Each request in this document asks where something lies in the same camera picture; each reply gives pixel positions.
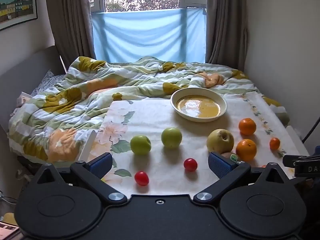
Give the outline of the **brown kiwi with sticker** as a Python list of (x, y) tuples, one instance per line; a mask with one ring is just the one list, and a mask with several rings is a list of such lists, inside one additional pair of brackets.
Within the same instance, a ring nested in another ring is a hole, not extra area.
[(237, 161), (240, 161), (241, 159), (240, 159), (240, 157), (237, 155), (237, 154), (235, 154), (235, 153), (233, 153), (233, 152), (226, 152), (226, 153), (223, 153), (223, 154), (221, 154), (224, 158), (226, 158), (226, 159), (229, 159), (229, 160), (231, 160), (231, 161), (233, 161), (233, 162), (237, 162)]

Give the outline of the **orange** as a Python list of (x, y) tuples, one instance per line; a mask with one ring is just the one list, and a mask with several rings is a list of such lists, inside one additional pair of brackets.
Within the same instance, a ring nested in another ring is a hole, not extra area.
[(248, 162), (255, 158), (257, 146), (253, 140), (243, 139), (237, 144), (235, 151), (241, 160)]
[(244, 118), (239, 121), (238, 128), (240, 133), (243, 135), (253, 135), (257, 126), (251, 118)]

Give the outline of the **yellow pear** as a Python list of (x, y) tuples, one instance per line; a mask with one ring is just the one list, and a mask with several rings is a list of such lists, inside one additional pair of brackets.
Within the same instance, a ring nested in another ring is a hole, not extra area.
[(208, 152), (219, 154), (231, 152), (234, 147), (234, 137), (226, 129), (216, 129), (207, 138)]

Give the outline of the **red cherry tomato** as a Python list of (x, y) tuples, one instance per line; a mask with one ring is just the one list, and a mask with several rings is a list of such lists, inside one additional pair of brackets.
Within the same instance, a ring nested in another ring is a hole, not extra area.
[(147, 186), (149, 184), (149, 177), (147, 173), (139, 171), (135, 174), (135, 181), (139, 186)]
[(197, 161), (193, 158), (185, 159), (183, 166), (186, 171), (195, 172), (197, 170)]

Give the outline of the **small mandarin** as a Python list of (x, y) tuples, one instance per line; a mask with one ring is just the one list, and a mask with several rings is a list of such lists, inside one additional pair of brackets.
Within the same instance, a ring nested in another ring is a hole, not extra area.
[(276, 151), (280, 147), (280, 140), (278, 138), (271, 138), (269, 142), (270, 150)]

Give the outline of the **green apple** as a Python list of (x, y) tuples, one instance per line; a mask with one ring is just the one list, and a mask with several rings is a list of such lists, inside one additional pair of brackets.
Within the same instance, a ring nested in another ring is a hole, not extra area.
[(167, 148), (178, 148), (182, 141), (182, 133), (176, 127), (166, 128), (162, 132), (161, 140)]
[(130, 147), (134, 154), (145, 155), (151, 151), (151, 141), (147, 136), (136, 135), (131, 139)]

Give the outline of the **floral striped quilt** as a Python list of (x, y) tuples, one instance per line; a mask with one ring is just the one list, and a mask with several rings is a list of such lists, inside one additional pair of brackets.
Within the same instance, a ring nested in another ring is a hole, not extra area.
[(75, 161), (92, 131), (102, 134), (113, 101), (167, 98), (187, 87), (219, 94), (257, 92), (240, 70), (209, 63), (161, 61), (108, 63), (80, 56), (62, 80), (27, 100), (11, 116), (12, 152), (34, 162)]

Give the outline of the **cream bowl with duck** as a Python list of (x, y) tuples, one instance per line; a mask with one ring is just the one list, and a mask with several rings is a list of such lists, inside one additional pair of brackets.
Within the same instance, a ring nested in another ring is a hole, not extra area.
[(181, 117), (193, 122), (212, 122), (227, 112), (225, 99), (206, 88), (184, 88), (174, 92), (170, 103)]

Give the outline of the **grey headboard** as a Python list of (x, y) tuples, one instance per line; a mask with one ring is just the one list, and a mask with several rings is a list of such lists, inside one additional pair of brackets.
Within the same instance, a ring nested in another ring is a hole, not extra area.
[(21, 92), (31, 93), (45, 74), (65, 74), (56, 46), (48, 47), (1, 74), (1, 127), (8, 130), (10, 114)]

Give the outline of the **right brown curtain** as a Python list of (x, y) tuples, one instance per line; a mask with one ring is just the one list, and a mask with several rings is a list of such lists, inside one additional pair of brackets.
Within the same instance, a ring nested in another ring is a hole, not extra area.
[(206, 62), (243, 71), (247, 0), (207, 0)]

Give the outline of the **brown curtain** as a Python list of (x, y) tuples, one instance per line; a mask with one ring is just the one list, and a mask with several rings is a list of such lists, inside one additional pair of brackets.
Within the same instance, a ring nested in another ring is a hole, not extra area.
[(247, 0), (207, 0), (206, 62), (243, 71)]
[(89, 0), (46, 0), (55, 46), (66, 67), (79, 56), (95, 58)]

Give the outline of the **light blue window cloth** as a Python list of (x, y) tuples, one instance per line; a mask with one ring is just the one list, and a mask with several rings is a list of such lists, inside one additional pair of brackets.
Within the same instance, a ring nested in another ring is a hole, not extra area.
[(92, 15), (96, 58), (135, 62), (145, 56), (162, 61), (205, 62), (205, 9), (100, 12)]

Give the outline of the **left brown curtain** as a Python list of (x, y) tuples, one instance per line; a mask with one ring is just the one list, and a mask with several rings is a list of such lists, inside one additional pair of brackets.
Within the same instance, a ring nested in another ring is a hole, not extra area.
[(79, 56), (95, 58), (89, 0), (46, 0), (55, 46), (66, 67)]

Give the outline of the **framed picture on wall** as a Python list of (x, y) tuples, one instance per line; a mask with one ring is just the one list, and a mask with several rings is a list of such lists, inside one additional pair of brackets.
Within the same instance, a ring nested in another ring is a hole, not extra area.
[(1, 0), (0, 30), (37, 19), (37, 0)]

